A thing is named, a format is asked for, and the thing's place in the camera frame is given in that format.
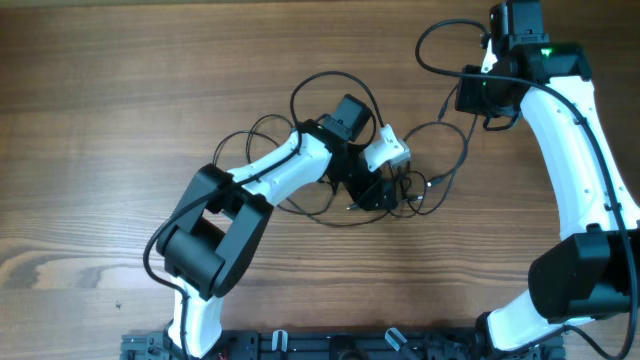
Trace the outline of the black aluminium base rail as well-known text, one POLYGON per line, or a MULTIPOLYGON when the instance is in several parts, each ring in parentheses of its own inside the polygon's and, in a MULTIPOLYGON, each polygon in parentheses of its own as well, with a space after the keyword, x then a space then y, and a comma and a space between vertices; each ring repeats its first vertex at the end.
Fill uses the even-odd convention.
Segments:
POLYGON ((471 328, 404 332, 400 340, 382 332, 224 331, 203 357, 228 360, 566 358, 560 336, 507 355, 485 355, 483 344, 482 336, 471 328))

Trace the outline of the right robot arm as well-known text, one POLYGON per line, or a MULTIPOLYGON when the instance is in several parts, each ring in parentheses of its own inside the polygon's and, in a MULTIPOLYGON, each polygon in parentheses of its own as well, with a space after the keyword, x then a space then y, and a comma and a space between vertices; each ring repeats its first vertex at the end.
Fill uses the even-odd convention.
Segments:
POLYGON ((625 189, 598 118, 581 46, 552 43, 536 1, 490 11, 481 66, 467 66, 461 112, 528 122, 555 193, 560 242, 536 259, 527 290, 489 313, 494 353, 530 348, 618 314, 634 333, 639 310, 639 208, 625 189))

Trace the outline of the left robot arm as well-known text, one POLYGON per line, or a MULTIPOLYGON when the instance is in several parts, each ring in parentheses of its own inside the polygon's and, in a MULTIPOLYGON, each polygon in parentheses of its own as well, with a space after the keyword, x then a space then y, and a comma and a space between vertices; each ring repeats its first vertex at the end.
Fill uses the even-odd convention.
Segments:
POLYGON ((271 215, 302 187, 328 178, 343 185, 353 205, 392 210, 398 202, 383 165, 407 161, 410 151, 390 125, 358 144, 370 108, 345 95, 332 114, 296 123, 288 139, 243 167, 214 164, 192 178, 153 242, 164 259, 176 308, 167 335, 182 359, 202 359, 222 335, 224 297, 253 259, 271 215))

